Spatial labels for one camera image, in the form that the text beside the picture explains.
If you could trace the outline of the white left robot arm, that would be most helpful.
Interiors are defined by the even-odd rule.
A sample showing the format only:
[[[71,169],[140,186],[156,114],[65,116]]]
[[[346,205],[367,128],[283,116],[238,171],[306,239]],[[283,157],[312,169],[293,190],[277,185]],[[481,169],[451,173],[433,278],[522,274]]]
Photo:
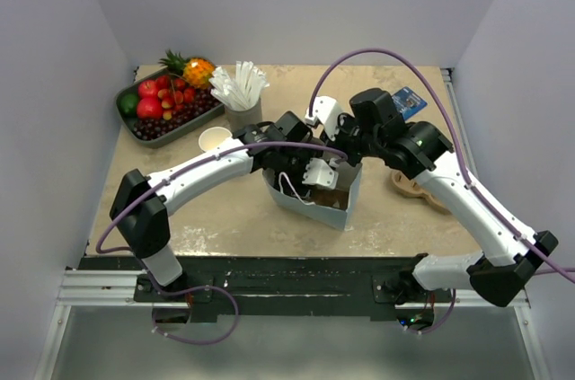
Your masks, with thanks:
[[[311,137],[309,127],[288,111],[276,122],[240,128],[220,146],[170,169],[148,175],[135,169],[122,177],[111,225],[151,273],[159,296],[176,301],[186,290],[183,267],[170,246],[169,217],[199,195],[261,170],[302,182],[309,165],[325,152]]]

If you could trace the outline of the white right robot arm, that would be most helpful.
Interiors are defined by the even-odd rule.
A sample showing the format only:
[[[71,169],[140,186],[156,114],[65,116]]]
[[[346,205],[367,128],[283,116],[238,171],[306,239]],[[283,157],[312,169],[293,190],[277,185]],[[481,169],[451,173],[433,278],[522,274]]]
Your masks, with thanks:
[[[331,97],[314,99],[306,116],[323,125],[322,141],[355,165],[376,157],[401,172],[447,208],[480,247],[459,256],[418,254],[383,282],[398,305],[419,302],[438,289],[470,289],[488,303],[507,306],[558,245],[507,211],[459,162],[453,144],[427,121],[407,123],[390,93],[371,88],[353,96],[345,113]]]

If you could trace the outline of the light blue paper bag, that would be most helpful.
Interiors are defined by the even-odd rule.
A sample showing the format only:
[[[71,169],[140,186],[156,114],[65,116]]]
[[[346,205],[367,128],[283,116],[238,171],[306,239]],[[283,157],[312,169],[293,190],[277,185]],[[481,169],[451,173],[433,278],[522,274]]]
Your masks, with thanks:
[[[295,169],[266,169],[263,180],[274,202],[314,221],[342,230],[357,203],[363,165],[327,151],[303,149],[309,160]]]

